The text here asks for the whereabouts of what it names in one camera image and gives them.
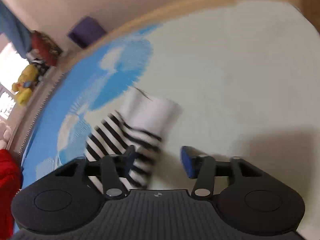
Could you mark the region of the black white striped sweater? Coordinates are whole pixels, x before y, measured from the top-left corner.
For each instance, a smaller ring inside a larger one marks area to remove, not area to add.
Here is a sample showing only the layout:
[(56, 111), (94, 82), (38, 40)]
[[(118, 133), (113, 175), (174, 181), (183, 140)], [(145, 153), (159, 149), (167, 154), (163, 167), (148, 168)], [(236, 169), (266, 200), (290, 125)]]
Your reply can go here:
[(108, 113), (87, 137), (85, 157), (97, 161), (106, 155), (121, 155), (133, 145), (136, 156), (125, 181), (130, 189), (146, 189), (169, 129), (180, 112), (178, 103), (133, 87), (126, 92), (120, 109)]

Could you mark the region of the red knitted garment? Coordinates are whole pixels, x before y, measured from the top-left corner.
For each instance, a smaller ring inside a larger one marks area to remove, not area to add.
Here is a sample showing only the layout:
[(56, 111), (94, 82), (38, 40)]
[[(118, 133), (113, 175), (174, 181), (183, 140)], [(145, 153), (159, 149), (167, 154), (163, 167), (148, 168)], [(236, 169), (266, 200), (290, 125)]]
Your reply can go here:
[(9, 151), (1, 150), (0, 179), (0, 230), (1, 239), (9, 239), (13, 234), (14, 218), (11, 202), (21, 188), (22, 175), (19, 165)]

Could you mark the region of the blue and cream bed sheet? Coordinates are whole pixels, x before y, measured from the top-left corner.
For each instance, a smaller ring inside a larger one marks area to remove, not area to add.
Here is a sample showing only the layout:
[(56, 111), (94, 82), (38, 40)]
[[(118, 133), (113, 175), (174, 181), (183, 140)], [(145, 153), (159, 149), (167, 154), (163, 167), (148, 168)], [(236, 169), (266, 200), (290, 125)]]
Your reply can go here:
[(319, 33), (292, 5), (246, 0), (103, 43), (76, 63), (37, 120), (23, 187), (82, 156), (89, 133), (143, 91), (146, 121), (178, 104), (152, 189), (191, 189), (180, 147), (240, 156), (295, 189), (299, 233), (319, 239)]

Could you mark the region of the white plush toy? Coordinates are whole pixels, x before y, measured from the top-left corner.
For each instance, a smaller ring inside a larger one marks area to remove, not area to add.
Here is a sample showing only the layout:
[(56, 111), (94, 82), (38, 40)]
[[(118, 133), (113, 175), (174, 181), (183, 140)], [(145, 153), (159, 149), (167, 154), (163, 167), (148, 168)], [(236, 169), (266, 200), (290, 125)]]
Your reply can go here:
[(11, 128), (4, 122), (0, 121), (0, 149), (6, 149), (12, 135)]

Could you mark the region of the yellow plush toy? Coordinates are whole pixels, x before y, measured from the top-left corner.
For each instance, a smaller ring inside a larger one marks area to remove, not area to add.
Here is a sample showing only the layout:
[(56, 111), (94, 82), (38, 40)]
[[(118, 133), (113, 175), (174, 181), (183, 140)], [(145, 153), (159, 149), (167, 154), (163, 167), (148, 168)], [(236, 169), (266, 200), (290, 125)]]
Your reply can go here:
[(15, 101), (20, 106), (25, 106), (32, 96), (33, 89), (37, 85), (39, 70), (34, 64), (29, 64), (21, 72), (17, 82), (12, 84)]

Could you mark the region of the dark red patterned cushion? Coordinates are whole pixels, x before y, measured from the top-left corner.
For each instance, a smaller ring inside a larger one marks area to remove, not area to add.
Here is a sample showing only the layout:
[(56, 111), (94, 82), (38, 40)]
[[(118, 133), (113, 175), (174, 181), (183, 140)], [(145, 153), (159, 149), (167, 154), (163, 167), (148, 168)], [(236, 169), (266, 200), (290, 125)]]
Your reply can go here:
[(31, 33), (31, 47), (50, 66), (56, 66), (63, 50), (48, 35), (42, 32)]

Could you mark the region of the purple box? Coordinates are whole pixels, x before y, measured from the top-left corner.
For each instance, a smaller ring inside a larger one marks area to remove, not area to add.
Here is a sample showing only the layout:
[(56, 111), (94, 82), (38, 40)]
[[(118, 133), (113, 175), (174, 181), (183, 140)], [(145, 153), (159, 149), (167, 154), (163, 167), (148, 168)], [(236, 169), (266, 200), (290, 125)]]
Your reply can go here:
[(67, 34), (76, 45), (85, 49), (103, 36), (107, 31), (92, 17), (82, 18)]

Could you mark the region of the blue curtain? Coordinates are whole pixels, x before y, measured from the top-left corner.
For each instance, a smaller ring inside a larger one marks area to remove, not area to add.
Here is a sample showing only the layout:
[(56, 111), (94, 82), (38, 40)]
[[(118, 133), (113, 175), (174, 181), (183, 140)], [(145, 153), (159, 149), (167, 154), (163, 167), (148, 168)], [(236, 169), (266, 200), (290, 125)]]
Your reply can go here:
[(4, 34), (14, 45), (23, 59), (31, 51), (31, 31), (1, 1), (0, 6), (1, 34)]

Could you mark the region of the wooden bed frame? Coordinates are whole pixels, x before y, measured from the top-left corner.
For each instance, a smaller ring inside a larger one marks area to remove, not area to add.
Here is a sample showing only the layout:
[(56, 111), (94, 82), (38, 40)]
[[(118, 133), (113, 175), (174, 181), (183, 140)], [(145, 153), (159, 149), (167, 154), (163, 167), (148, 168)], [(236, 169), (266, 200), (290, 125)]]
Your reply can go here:
[[(14, 127), (12, 136), (9, 140), (7, 149), (14, 159), (20, 160), (22, 152), (26, 147), (27, 140), (33, 130), (35, 122), (43, 109), (46, 102), (52, 96), (54, 90), (57, 89), (63, 78), (73, 68), (73, 66), (90, 55), (100, 46), (108, 41), (112, 41), (118, 37), (131, 33), (139, 28), (146, 27), (151, 24), (164, 22), (169, 19), (183, 16), (198, 10), (222, 7), (224, 5), (236, 3), (240, 0), (176, 0), (168, 5), (161, 6), (151, 12), (126, 22), (119, 28), (111, 31), (110, 34), (101, 38), (87, 49), (79, 52), (68, 52), (65, 56), (59, 58), (55, 70), (49, 74), (49, 79), (44, 81), (37, 87), (35, 94), (31, 97), (29, 105), (23, 109), (17, 124)], [(272, 0), (290, 3), (297, 9), (302, 8), (302, 0)]]

